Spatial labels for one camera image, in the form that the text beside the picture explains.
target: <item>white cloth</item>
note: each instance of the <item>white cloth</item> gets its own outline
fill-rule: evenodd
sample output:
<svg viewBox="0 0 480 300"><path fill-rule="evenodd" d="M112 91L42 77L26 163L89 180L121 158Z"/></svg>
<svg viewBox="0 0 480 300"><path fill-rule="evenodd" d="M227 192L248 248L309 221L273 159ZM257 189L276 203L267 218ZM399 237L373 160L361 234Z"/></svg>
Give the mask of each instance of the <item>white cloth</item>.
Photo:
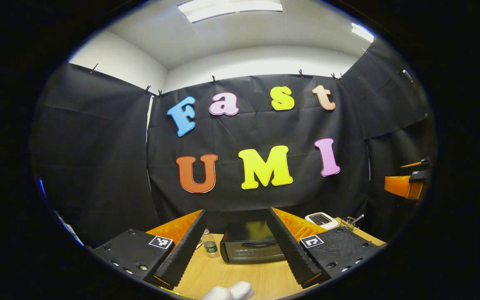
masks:
<svg viewBox="0 0 480 300"><path fill-rule="evenodd" d="M231 287L213 287L201 300L247 300L255 294L251 283L238 281Z"/></svg>

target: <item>fluorescent light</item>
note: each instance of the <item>fluorescent light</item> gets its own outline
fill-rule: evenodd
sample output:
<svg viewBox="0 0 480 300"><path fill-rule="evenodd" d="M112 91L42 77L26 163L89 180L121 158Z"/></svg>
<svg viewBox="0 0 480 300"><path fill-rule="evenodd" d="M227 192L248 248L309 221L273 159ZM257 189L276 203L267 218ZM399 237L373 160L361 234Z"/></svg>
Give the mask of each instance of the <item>fluorescent light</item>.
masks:
<svg viewBox="0 0 480 300"><path fill-rule="evenodd" d="M192 0L177 7L192 23L235 12L283 11L280 0Z"/></svg>
<svg viewBox="0 0 480 300"><path fill-rule="evenodd" d="M368 40L368 42L370 43L373 42L373 39L375 38L375 36L373 36L373 34L371 34L368 30L366 30L366 28L362 27L361 25L357 25L355 23L351 23L351 25L353 26L353 28L351 29L351 32L360 36L364 40Z"/></svg>

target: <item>water bottle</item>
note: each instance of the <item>water bottle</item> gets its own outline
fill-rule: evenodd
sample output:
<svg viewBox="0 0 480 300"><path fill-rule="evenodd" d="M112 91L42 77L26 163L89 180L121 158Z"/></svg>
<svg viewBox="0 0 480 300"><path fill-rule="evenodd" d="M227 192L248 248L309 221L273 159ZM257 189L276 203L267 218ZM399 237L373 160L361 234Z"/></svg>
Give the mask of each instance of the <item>water bottle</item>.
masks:
<svg viewBox="0 0 480 300"><path fill-rule="evenodd" d="M203 232L202 239L205 251L207 251L207 254L210 258L217 258L220 256L218 254L218 248L216 247L216 241L214 241L214 238L212 237L212 234L210 234L210 231L208 231L208 228L205 229L205 232Z"/></svg>

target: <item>table surface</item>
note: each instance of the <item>table surface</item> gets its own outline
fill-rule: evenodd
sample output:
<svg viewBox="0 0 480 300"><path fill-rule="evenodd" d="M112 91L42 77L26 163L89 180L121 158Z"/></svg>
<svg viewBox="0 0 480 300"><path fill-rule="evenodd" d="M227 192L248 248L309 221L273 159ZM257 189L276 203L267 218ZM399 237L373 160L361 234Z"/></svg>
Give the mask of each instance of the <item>table surface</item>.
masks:
<svg viewBox="0 0 480 300"><path fill-rule="evenodd" d="M353 232L375 245L384 243L358 228ZM219 252L223 234L212 235ZM286 260L251 265L226 264L221 256L208 257L205 248L201 246L194 251L181 282L173 292L188 298L201 299L215 286L228 288L238 281L248 281L253 286L255 294L250 300L278 299L305 290L295 281Z"/></svg>

